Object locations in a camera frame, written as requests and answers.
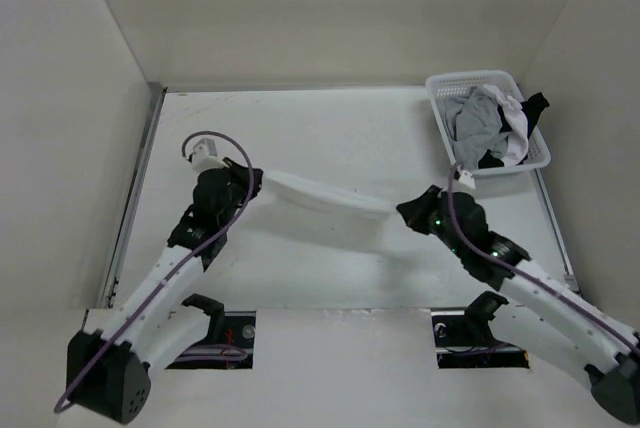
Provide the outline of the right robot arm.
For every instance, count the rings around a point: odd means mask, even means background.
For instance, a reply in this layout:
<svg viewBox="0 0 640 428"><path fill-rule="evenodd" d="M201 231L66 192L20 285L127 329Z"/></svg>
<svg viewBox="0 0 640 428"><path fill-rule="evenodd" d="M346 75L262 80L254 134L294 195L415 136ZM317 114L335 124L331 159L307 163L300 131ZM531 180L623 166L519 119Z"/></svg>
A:
<svg viewBox="0 0 640 428"><path fill-rule="evenodd" d="M522 247L491 230L464 192L431 186L396 207L405 225L437 237L488 291L469 305L464 332L504 340L576 380L616 420L639 423L639 332L550 276Z"/></svg>

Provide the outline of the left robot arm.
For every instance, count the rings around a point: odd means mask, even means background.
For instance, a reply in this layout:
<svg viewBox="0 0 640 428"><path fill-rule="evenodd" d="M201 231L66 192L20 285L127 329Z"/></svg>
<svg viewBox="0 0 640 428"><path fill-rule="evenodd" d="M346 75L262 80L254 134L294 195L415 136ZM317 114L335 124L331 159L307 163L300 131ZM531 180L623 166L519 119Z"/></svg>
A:
<svg viewBox="0 0 640 428"><path fill-rule="evenodd" d="M263 172L229 158L210 158L198 171L192 202L147 277L107 323L82 328L69 341L66 390L55 412L78 405L126 425L165 368L235 365L250 358L226 330L223 304L193 289L225 246L230 226L259 193Z"/></svg>

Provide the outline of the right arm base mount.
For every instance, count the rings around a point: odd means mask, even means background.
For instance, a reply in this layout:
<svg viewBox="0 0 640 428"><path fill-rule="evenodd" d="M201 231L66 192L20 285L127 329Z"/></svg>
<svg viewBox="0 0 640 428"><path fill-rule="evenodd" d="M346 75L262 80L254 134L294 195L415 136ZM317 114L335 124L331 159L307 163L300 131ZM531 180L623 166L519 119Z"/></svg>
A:
<svg viewBox="0 0 640 428"><path fill-rule="evenodd" d="M440 369L529 369L525 350L494 337L490 322L508 301L484 292L465 308L431 312L436 362Z"/></svg>

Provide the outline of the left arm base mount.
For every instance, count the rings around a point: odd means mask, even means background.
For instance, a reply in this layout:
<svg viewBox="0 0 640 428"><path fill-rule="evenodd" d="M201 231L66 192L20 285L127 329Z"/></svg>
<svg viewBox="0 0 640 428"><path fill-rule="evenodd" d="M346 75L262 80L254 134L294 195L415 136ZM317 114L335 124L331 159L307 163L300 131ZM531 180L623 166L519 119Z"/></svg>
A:
<svg viewBox="0 0 640 428"><path fill-rule="evenodd" d="M224 304L193 294L182 307L207 316L204 338L191 345L168 370L248 370L253 368L257 315L255 311L227 311Z"/></svg>

